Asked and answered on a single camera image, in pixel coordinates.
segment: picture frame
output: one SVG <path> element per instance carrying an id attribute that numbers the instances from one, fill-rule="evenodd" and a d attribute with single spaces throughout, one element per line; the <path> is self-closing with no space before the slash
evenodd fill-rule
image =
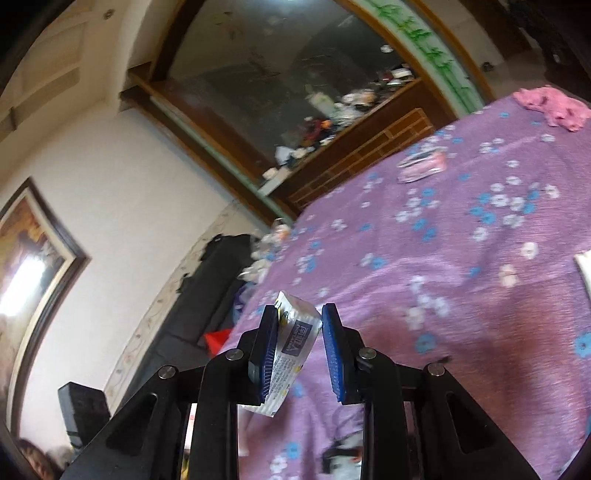
<path id="1" fill-rule="evenodd" d="M 0 416 L 15 437 L 39 346 L 87 261 L 27 178 L 0 211 Z"/>

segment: pink cloth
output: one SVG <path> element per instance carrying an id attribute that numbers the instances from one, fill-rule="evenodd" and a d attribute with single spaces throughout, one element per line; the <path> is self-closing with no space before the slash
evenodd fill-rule
<path id="1" fill-rule="evenodd" d="M 542 112 L 551 127 L 560 126 L 578 132 L 591 118 L 591 109 L 587 105 L 549 85 L 533 90 L 522 88 L 513 94 L 513 98 L 528 110 Z"/>

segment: white wall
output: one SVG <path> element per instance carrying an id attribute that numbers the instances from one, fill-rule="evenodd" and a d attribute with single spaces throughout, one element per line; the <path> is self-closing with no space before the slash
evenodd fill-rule
<path id="1" fill-rule="evenodd" d="M 486 31 L 459 0 L 423 0 L 423 3 L 452 31 L 478 66 L 486 61 L 493 65 L 504 62 Z"/>
<path id="2" fill-rule="evenodd" d="M 20 433 L 43 450 L 68 444 L 57 389 L 105 386 L 163 284 L 232 201 L 141 114 L 105 110 L 59 130 L 0 186 L 3 205 L 33 176 L 91 259 L 47 329 L 25 393 Z"/>

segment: purple bedspread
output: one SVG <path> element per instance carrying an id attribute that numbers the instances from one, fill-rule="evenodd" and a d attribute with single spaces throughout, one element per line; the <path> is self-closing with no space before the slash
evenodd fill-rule
<path id="1" fill-rule="evenodd" d="M 334 302 L 394 361 L 447 367 L 543 480 L 580 448 L 591 406 L 591 310 L 575 253 L 591 249 L 591 130 L 550 128 L 512 98 L 442 129 L 314 202 L 229 339 L 278 290 Z M 447 147 L 412 184 L 397 163 Z M 322 336 L 271 419 L 255 415 L 243 480 L 309 480 L 359 428 L 332 393 Z"/>

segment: clutter on shelf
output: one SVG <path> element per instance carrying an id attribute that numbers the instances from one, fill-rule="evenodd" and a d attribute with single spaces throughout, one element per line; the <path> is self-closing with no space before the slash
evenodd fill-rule
<path id="1" fill-rule="evenodd" d="M 336 135 L 363 117 L 373 107 L 386 101 L 398 89 L 412 82 L 414 73 L 407 64 L 381 72 L 366 88 L 353 90 L 334 102 L 323 92 L 308 95 L 307 100 L 319 114 L 304 118 L 298 148 L 280 145 L 275 150 L 279 166 L 294 168 L 303 158 L 332 142 Z"/>

